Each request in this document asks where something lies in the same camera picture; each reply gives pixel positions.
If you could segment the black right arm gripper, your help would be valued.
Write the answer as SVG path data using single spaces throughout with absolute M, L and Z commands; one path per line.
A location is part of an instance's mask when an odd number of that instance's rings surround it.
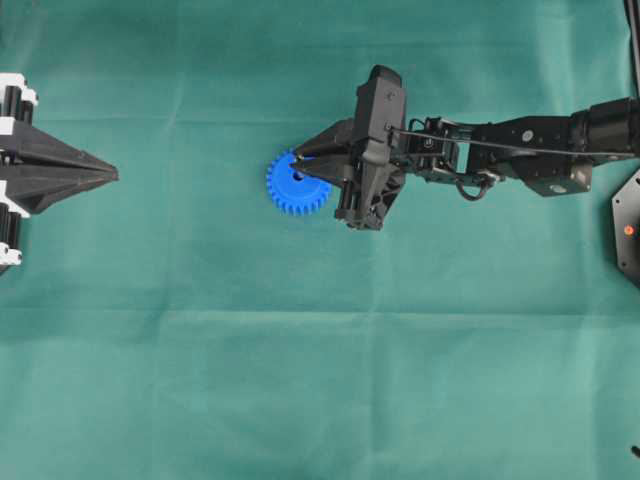
M 298 158 L 293 169 L 342 188 L 335 217 L 352 229 L 380 230 L 404 187 L 405 173 L 391 157 L 405 109 L 400 75 L 376 65 L 357 89 L 354 119 L 339 120 L 293 149 L 296 156 L 321 156 Z M 329 155 L 349 148 L 350 157 Z

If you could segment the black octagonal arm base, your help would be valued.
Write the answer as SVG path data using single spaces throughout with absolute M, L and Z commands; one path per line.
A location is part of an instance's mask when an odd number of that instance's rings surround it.
M 639 171 L 636 171 L 611 200 L 617 267 L 636 288 L 640 279 L 639 194 Z

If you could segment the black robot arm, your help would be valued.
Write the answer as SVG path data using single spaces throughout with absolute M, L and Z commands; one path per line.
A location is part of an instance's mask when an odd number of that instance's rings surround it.
M 401 77 L 377 65 L 357 90 L 352 117 L 280 154 L 266 172 L 272 203 L 290 215 L 318 211 L 340 191 L 336 218 L 378 230 L 409 175 L 482 199 L 507 178 L 543 197 L 587 192 L 597 166 L 639 153 L 639 103 L 623 98 L 569 116 L 465 124 L 408 119 Z M 1 77 L 1 265 L 23 259 L 24 220 L 118 179 L 117 169 L 37 129 L 37 93 L 24 75 Z

